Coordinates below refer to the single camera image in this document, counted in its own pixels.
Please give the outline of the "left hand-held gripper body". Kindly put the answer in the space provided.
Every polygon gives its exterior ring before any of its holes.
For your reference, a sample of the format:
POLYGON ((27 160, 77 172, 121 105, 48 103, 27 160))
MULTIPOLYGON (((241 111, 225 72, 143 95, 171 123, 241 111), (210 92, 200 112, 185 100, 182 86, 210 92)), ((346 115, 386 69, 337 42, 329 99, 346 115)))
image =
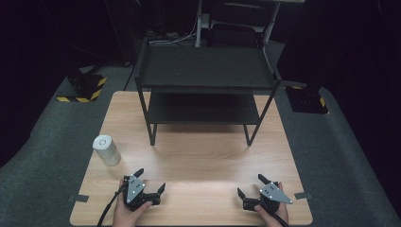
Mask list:
POLYGON ((136 211, 146 202, 150 201, 153 205, 161 203, 161 192, 145 193, 146 185, 136 176, 124 177, 123 200, 131 211, 136 211))

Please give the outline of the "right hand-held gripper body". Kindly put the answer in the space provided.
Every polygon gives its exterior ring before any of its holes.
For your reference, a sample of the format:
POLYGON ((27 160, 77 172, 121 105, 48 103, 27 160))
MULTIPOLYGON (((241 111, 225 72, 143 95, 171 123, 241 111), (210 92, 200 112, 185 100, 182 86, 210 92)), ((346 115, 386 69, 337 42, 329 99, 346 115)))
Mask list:
POLYGON ((243 209, 254 211, 256 205, 262 206, 267 212, 277 212, 281 203, 293 204, 282 189, 279 188, 278 182, 267 183, 259 190, 257 199, 247 198, 242 194, 243 209))

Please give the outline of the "person's right hand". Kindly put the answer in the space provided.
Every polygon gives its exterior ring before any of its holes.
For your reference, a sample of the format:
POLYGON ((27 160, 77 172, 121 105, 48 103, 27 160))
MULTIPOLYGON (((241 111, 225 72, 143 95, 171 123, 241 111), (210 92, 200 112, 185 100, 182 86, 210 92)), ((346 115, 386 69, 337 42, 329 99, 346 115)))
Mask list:
POLYGON ((254 210, 261 217, 266 227, 285 227, 289 225, 287 205, 283 202, 280 203, 278 210, 272 216, 261 205, 256 205, 254 210))

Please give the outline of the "person's left hand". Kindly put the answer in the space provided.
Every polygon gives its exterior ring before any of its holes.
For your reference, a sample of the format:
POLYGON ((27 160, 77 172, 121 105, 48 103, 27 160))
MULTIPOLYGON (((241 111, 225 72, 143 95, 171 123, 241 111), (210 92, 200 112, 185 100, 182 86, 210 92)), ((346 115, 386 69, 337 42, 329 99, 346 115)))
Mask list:
POLYGON ((150 208, 151 201, 142 204, 138 209, 132 211, 124 203, 122 195, 117 196, 116 205, 113 210, 113 227, 136 227, 137 221, 150 208))

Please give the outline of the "white cylindrical canister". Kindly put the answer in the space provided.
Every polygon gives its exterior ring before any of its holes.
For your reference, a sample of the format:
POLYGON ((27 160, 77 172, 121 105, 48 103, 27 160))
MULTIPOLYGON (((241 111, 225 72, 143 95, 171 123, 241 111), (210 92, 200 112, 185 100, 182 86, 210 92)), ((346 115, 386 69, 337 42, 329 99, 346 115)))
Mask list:
POLYGON ((116 166, 121 155, 110 135, 99 135, 93 142, 93 149, 106 166, 116 166))

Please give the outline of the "black yellow striped stand base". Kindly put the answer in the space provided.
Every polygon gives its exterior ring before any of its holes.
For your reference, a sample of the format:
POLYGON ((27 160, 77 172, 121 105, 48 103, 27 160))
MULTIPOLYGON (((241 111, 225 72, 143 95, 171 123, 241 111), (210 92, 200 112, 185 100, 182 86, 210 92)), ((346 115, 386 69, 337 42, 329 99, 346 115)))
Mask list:
POLYGON ((67 77, 57 90, 55 97, 60 102, 88 103, 100 96, 106 78, 101 75, 67 77))
POLYGON ((304 114, 327 114, 328 108, 315 85, 286 86, 285 91, 292 111, 304 114))

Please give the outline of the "black two-tier shelf rack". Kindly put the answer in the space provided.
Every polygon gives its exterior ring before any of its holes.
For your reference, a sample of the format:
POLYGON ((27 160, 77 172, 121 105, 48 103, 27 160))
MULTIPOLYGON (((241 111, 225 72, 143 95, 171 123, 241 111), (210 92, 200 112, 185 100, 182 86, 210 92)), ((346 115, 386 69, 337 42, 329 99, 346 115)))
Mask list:
POLYGON ((248 145, 282 81, 263 49, 168 47, 144 40, 133 69, 149 141, 160 124, 241 125, 248 145))

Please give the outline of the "black chair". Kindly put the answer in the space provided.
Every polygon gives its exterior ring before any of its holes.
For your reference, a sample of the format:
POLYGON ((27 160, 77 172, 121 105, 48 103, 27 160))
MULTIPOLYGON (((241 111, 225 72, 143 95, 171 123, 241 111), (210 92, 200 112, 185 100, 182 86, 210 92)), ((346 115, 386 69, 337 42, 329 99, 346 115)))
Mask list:
POLYGON ((209 14, 207 44, 213 47, 260 47, 270 13, 261 6, 223 2, 209 14))

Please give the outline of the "white desk frame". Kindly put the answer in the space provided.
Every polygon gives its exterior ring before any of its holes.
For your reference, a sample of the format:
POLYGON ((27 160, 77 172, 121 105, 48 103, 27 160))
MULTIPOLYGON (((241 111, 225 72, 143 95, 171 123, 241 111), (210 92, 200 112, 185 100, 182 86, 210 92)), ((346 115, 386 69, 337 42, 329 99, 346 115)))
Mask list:
POLYGON ((205 41, 205 45, 207 47, 213 47, 207 44, 207 38, 209 36, 209 14, 212 7, 223 2, 236 2, 242 4, 257 5, 264 7, 270 13, 270 18, 268 21, 267 29, 265 31, 263 43, 260 47, 257 48, 261 48, 269 42, 271 33, 273 32, 273 28, 276 24, 277 19, 279 18, 280 8, 282 6, 300 9, 305 4, 305 0, 199 0, 196 22, 196 47, 201 47, 202 41, 205 41))

